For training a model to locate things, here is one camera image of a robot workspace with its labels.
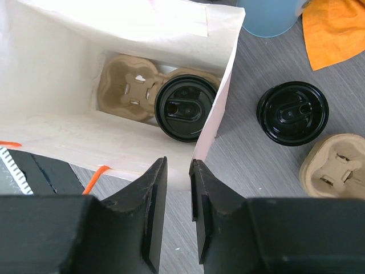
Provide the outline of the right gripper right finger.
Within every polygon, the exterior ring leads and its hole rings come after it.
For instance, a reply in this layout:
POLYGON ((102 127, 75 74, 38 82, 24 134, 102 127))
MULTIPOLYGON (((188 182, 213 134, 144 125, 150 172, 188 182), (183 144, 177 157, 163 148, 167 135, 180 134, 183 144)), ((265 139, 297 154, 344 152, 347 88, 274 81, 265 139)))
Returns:
POLYGON ((364 201, 245 198, 202 160, 190 168, 205 273, 363 273, 364 201))

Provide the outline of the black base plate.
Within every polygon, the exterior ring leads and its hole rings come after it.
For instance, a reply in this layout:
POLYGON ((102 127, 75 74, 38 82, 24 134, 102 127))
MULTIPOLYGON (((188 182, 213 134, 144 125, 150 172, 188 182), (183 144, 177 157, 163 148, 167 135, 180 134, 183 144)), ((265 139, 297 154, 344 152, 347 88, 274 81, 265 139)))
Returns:
POLYGON ((16 150, 10 150, 10 155, 36 195, 82 194, 84 191, 73 169, 64 161, 16 150))

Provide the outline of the brown pulp cup carrier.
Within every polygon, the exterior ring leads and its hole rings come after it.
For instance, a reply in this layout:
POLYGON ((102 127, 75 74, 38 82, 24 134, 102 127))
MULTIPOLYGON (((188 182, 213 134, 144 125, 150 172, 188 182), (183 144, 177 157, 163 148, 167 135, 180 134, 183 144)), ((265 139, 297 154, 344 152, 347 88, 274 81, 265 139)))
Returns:
POLYGON ((99 109, 114 116, 145 122, 155 115, 155 99, 163 84, 176 76, 188 74, 204 78, 214 88, 219 88, 221 83, 215 75, 205 71, 180 67, 164 74, 147 59, 118 55, 103 68, 97 91, 99 109))

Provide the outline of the blue cup straw holder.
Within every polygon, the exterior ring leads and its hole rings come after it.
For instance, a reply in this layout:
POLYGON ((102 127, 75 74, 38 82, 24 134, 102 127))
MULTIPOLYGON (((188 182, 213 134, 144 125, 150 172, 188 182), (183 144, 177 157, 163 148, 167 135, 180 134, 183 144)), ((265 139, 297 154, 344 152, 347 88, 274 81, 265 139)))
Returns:
POLYGON ((237 7, 245 10, 242 27, 247 32, 272 38, 291 29, 309 3, 306 0, 238 0, 237 7))

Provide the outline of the paper takeout bag orange handles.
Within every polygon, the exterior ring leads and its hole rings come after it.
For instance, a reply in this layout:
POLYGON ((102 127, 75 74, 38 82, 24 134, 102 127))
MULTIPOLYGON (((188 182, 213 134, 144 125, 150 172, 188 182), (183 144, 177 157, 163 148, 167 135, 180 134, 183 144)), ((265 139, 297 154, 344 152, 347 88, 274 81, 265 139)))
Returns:
POLYGON ((193 159, 205 159, 225 112, 245 10, 191 1, 2 1, 1 142, 21 151, 137 179, 168 159, 168 187, 189 190, 193 159), (196 142, 99 109, 106 63, 118 55, 180 67, 220 81, 196 142))

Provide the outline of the aluminium rail frame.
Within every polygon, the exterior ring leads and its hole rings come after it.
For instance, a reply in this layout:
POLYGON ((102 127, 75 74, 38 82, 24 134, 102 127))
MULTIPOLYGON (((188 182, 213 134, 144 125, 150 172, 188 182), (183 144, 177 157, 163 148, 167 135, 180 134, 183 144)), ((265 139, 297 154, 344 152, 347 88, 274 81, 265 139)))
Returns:
POLYGON ((1 195, 3 194, 34 194, 24 173, 5 147, 1 147, 1 195))

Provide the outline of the black cup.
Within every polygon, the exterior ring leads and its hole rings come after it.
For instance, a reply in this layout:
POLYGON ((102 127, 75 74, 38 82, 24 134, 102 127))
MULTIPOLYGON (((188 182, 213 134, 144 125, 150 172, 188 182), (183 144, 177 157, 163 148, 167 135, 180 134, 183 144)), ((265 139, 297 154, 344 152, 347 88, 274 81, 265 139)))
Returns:
POLYGON ((309 83, 291 81, 267 90, 256 107, 257 121, 272 141, 301 146, 316 139, 330 114, 323 92, 309 83))

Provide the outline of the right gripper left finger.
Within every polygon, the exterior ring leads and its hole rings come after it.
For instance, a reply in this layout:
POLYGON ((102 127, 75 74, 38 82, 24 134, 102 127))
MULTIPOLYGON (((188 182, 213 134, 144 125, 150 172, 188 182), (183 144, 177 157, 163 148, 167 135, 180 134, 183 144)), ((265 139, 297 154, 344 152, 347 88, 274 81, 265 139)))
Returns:
POLYGON ((158 273, 168 162, 112 196, 1 196, 2 273, 158 273))

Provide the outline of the orange Mickey Mouse pillow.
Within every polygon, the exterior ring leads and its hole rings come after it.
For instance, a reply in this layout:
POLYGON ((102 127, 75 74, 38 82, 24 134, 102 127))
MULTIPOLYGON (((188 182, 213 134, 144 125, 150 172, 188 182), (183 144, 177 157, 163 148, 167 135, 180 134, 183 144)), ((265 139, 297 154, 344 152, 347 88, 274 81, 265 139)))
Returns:
POLYGON ((364 51, 364 1, 311 1, 303 11, 302 23, 314 71, 364 51))

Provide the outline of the black cup lid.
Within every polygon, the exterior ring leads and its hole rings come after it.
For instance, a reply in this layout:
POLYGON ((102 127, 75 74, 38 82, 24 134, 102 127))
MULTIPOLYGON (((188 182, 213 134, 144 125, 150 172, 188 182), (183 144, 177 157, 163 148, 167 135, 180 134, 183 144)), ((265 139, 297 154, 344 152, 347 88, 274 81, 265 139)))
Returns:
POLYGON ((157 93, 157 123, 164 133, 174 140, 196 142, 216 95, 217 87, 201 76, 174 76, 163 84, 157 93))

